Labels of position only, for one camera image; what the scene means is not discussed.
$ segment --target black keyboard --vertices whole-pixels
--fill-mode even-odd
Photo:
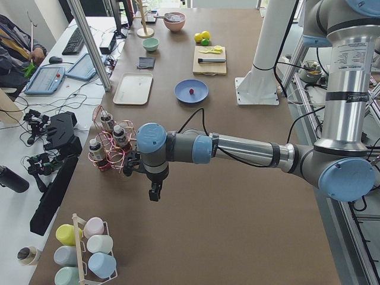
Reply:
[[[81,32],[79,31],[79,28],[76,28],[73,34],[71,35],[62,54],[63,55],[77,55],[78,53],[80,53],[83,47],[83,44],[84,44],[84,41],[83,41]]]

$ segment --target yellow cup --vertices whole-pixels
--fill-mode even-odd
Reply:
[[[55,237],[63,245],[75,245],[74,226],[71,224],[61,225],[55,232]],[[79,238],[82,239],[83,232],[79,229]]]

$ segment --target pink bowl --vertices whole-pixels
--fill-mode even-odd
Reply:
[[[175,14],[175,15],[181,15],[184,17],[183,21],[181,22],[168,22],[164,19],[164,24],[165,26],[170,30],[170,31],[180,31],[182,29],[182,27],[185,25],[185,21],[186,21],[186,16],[183,15],[182,13],[178,13],[178,12],[171,12],[171,14]]]

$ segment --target blue joint cap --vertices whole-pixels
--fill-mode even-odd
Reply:
[[[205,135],[197,136],[192,146],[192,162],[196,164],[209,163],[212,149],[213,141],[210,137]]]
[[[146,123],[138,129],[136,141],[140,152],[153,153],[166,142],[166,131],[157,123]]]
[[[371,164],[359,157],[341,159],[326,168],[318,188],[332,199],[350,202],[366,195],[375,183]]]
[[[302,35],[303,45],[308,48],[328,48],[332,46],[326,37],[315,37]]]
[[[379,0],[346,0],[352,10],[364,16],[380,18]]]

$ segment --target white warning label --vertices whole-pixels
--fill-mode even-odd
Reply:
[[[332,49],[330,73],[363,71],[366,68],[368,43],[350,43]]]

